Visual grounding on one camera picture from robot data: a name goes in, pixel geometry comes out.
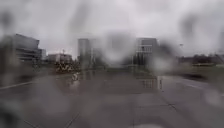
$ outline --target wet windshield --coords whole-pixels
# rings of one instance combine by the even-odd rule
[[[223,128],[223,0],[0,0],[0,128]]]

